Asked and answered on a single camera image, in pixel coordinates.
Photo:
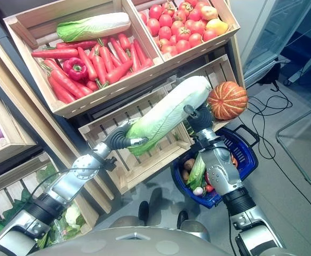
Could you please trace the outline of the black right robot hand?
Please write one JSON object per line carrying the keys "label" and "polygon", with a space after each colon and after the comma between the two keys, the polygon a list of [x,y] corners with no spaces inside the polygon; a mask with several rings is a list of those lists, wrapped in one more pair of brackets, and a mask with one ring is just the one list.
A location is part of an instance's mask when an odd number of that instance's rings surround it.
{"label": "black right robot hand", "polygon": [[185,105],[184,112],[188,115],[187,121],[195,133],[212,127],[212,114],[206,103],[196,109],[191,105]]}

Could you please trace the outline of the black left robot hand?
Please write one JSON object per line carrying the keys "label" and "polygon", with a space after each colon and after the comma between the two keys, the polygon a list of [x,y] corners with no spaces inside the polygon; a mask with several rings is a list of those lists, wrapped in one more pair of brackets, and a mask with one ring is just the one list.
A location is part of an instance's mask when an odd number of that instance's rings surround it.
{"label": "black left robot hand", "polygon": [[115,128],[110,134],[108,134],[104,140],[104,144],[110,150],[124,149],[131,146],[139,146],[148,142],[147,137],[139,137],[134,139],[129,139],[126,137],[127,132],[132,127],[132,125],[138,121],[139,118],[133,118],[124,120],[121,125]]}

